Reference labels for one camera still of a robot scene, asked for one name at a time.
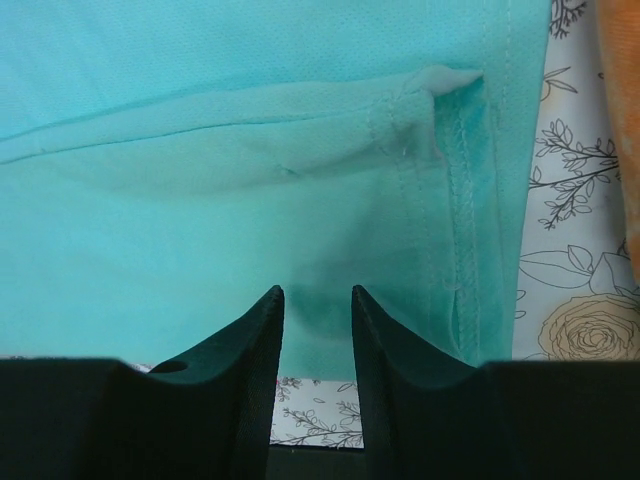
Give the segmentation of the orange white tie-dye t-shirt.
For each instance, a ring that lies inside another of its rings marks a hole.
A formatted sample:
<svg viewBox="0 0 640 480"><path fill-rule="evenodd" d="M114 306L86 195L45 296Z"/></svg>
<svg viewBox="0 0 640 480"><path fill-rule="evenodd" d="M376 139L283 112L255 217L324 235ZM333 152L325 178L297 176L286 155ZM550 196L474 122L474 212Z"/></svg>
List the orange white tie-dye t-shirt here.
<svg viewBox="0 0 640 480"><path fill-rule="evenodd" d="M621 172L626 243L639 278L639 2L595 3L609 119Z"/></svg>

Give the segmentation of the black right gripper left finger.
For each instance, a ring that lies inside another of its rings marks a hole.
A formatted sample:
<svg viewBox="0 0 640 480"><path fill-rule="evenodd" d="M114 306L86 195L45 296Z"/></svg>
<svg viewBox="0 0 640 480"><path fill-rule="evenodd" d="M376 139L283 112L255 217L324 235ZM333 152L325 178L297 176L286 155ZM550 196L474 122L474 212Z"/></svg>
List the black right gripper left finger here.
<svg viewBox="0 0 640 480"><path fill-rule="evenodd" d="M261 479L285 296L149 372L116 359L1 364L5 479Z"/></svg>

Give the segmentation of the teal t-shirt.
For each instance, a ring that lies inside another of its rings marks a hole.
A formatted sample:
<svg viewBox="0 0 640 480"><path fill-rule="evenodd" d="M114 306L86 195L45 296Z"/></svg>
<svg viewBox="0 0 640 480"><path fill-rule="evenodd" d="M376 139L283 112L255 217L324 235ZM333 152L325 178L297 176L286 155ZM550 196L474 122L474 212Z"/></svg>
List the teal t-shirt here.
<svg viewBox="0 0 640 480"><path fill-rule="evenodd" d="M286 295L350 380L351 289L512 353L547 1L5 1L1 351L156 363Z"/></svg>

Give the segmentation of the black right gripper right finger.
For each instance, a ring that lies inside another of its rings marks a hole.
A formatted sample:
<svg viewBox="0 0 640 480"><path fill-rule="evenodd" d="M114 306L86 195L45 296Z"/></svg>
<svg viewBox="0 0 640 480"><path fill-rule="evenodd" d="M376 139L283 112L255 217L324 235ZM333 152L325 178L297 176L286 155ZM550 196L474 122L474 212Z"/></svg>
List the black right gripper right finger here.
<svg viewBox="0 0 640 480"><path fill-rule="evenodd" d="M639 366L469 366L393 319L361 286L352 337L372 479L635 479Z"/></svg>

